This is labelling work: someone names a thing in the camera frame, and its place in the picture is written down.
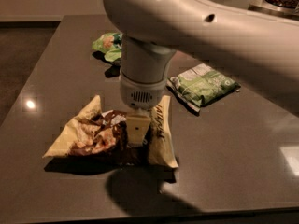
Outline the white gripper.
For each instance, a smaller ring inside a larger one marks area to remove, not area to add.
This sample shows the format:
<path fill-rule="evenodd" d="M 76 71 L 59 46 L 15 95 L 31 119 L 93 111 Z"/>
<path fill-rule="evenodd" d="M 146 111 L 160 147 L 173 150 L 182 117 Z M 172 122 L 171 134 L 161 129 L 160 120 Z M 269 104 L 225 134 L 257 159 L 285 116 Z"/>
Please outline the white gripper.
<path fill-rule="evenodd" d="M 126 116 L 128 143 L 141 146 L 150 127 L 150 110 L 162 100 L 166 80 L 156 83 L 132 81 L 121 74 L 120 92 L 122 101 L 132 109 Z"/>

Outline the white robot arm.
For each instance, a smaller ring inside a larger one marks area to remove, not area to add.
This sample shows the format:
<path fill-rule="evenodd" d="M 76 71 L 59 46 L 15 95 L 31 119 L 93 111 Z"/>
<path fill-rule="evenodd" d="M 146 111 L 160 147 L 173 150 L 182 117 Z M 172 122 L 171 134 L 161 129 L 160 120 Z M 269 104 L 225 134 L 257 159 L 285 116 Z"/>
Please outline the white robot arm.
<path fill-rule="evenodd" d="M 132 109 L 156 106 L 169 61 L 181 51 L 252 91 L 299 112 L 297 21 L 208 0 L 103 0 L 122 34 L 121 98 Z"/>

